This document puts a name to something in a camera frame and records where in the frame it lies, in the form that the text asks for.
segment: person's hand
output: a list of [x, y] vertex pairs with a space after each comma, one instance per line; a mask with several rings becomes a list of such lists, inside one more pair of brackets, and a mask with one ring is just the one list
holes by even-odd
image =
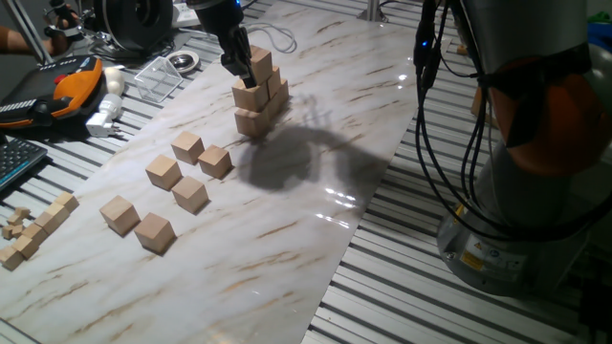
[[[78, 16], [73, 13], [73, 18], [78, 19]], [[62, 20], [60, 25], [59, 18], [57, 18], [57, 23], [55, 23], [55, 25], [58, 28], [63, 29], [68, 27], [68, 21]], [[57, 56], [66, 53], [68, 48], [70, 48], [71, 44], [70, 42], [68, 42], [68, 39], [66, 39], [66, 37], [61, 34], [58, 34], [57, 36], [51, 39], [47, 39], [43, 43], [45, 45], [45, 48], [47, 48], [47, 52], [49, 52], [51, 56]]]

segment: metal slotted table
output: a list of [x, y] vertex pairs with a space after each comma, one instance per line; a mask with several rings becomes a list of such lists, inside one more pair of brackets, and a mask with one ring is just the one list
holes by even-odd
[[[365, 0], [278, 0], [355, 17]], [[260, 0], [246, 10], [254, 22], [275, 0]], [[390, 24], [415, 29], [421, 4], [390, 4]], [[473, 73], [471, 61], [455, 54], [457, 31], [448, 28], [449, 67]], [[164, 105], [201, 73], [221, 50], [215, 39], [193, 34], [183, 50], [197, 53], [201, 65], [162, 103], [143, 101], [134, 77], [124, 69], [121, 139], [75, 140], [70, 133], [51, 133], [36, 141], [49, 150], [44, 162], [0, 195], [0, 221], [17, 206], [38, 216], [61, 191], [73, 192], [130, 140]], [[455, 185], [463, 153], [475, 123], [470, 113], [476, 81], [454, 76], [444, 66], [428, 94], [426, 115], [431, 142]], [[579, 290], [561, 288], [548, 300], [516, 300], [474, 290], [455, 277], [440, 259], [436, 227], [445, 215], [418, 163], [414, 120], [367, 207], [354, 238], [312, 320], [303, 343], [567, 343], [577, 332]], [[499, 133], [492, 132], [492, 140]], [[489, 154], [482, 151], [478, 169]], [[450, 192], [441, 188], [448, 200]]]

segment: white marble sheet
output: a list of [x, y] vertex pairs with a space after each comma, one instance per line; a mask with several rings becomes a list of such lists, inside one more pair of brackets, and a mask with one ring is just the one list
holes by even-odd
[[[236, 133], [217, 62], [76, 193], [81, 206], [29, 261], [0, 269], [0, 316], [44, 343], [298, 343], [414, 109], [414, 32], [277, 3], [262, 21], [294, 30], [273, 53], [289, 110], [265, 140]], [[262, 32], [253, 44], [272, 49]], [[198, 215], [152, 186], [144, 168], [182, 131], [229, 150]], [[164, 256], [107, 227], [116, 195], [168, 219]]]

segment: white ball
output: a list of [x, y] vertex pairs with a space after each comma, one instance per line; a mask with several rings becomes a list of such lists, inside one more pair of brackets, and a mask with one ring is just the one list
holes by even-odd
[[121, 96], [123, 93], [123, 85], [117, 81], [111, 81], [106, 84], [109, 94]]

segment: small wooden block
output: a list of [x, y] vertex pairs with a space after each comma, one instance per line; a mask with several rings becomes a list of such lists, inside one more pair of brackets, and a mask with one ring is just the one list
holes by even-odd
[[457, 47], [457, 53], [463, 56], [467, 56], [468, 55], [468, 48], [466, 48], [466, 46], [459, 46]]
[[176, 159], [195, 164], [200, 154], [204, 152], [204, 144], [199, 136], [183, 132], [172, 141], [172, 150]]
[[270, 125], [268, 106], [266, 106], [264, 111], [260, 113], [238, 109], [238, 111], [236, 111], [235, 118], [238, 133], [251, 138], [261, 137], [266, 133], [268, 126]]
[[34, 223], [41, 226], [47, 235], [51, 235], [61, 225], [61, 222], [50, 214], [43, 212], [34, 220]]
[[10, 215], [9, 219], [7, 220], [7, 222], [11, 226], [21, 225], [21, 224], [23, 224], [23, 218], [19, 217], [19, 215], [17, 215], [17, 214], [12, 214], [12, 215]]
[[276, 95], [278, 89], [280, 88], [280, 68], [278, 66], [272, 67], [272, 76], [268, 79], [268, 94], [270, 95], [270, 99]]
[[134, 232], [142, 247], [157, 254], [164, 254], [176, 238], [170, 222], [153, 213], [146, 215], [142, 222], [134, 228]]
[[0, 249], [0, 263], [9, 271], [16, 269], [21, 262], [23, 262], [23, 256], [18, 250], [13, 247], [4, 247]]
[[38, 246], [48, 237], [47, 232], [37, 224], [29, 225], [21, 235], [32, 239]]
[[11, 226], [11, 225], [3, 226], [2, 227], [2, 237], [7, 239], [7, 240], [12, 239], [12, 228], [13, 228], [13, 226]]
[[169, 191], [183, 177], [179, 164], [163, 155], [155, 158], [153, 162], [146, 166], [146, 174], [153, 185], [166, 191]]
[[181, 179], [172, 187], [172, 193], [176, 203], [192, 214], [195, 214], [208, 202], [208, 193], [204, 184], [191, 177]]
[[49, 205], [45, 212], [58, 221], [60, 225], [63, 224], [64, 221], [66, 221], [66, 219], [68, 219], [70, 216], [70, 211], [68, 211], [64, 205], [57, 203], [52, 203]]
[[198, 158], [202, 172], [214, 178], [221, 178], [231, 167], [230, 152], [216, 145], [211, 145]]
[[[481, 102], [482, 102], [482, 89], [478, 87], [478, 89], [476, 90], [476, 95], [474, 96], [474, 101], [471, 104], [471, 113], [476, 117], [478, 117], [478, 114], [480, 113], [480, 103]], [[488, 124], [492, 124], [493, 128], [499, 129], [499, 124], [497, 123], [497, 119], [491, 118], [491, 114], [489, 113], [486, 113], [485, 122], [487, 122]]]
[[122, 196], [117, 196], [112, 199], [109, 203], [105, 204], [99, 212], [102, 214], [106, 224], [120, 236], [124, 236], [141, 221], [141, 218], [136, 212], [136, 208]]
[[16, 242], [12, 244], [12, 248], [16, 249], [21, 253], [21, 255], [30, 259], [37, 251], [38, 245], [33, 239], [28, 238], [25, 235], [22, 235]]
[[255, 86], [248, 89], [242, 80], [236, 81], [231, 87], [233, 101], [237, 107], [253, 112], [260, 112], [266, 106], [270, 95], [268, 95], [268, 84]]
[[263, 85], [272, 75], [272, 53], [259, 47], [251, 46], [251, 68], [257, 85]]
[[13, 226], [11, 234], [13, 238], [19, 238], [23, 234], [23, 225]]
[[19, 216], [21, 219], [25, 219], [28, 216], [30, 216], [30, 210], [28, 208], [26, 208], [25, 206], [18, 206], [15, 209], [15, 215]]
[[270, 99], [270, 103], [268, 103], [268, 114], [270, 115], [270, 119], [280, 114], [287, 100], [289, 100], [289, 82], [287, 82], [287, 79], [281, 79], [278, 92]]
[[77, 197], [66, 191], [62, 192], [61, 195], [55, 199], [54, 203], [63, 205], [70, 213], [75, 211], [75, 209], [78, 207]]

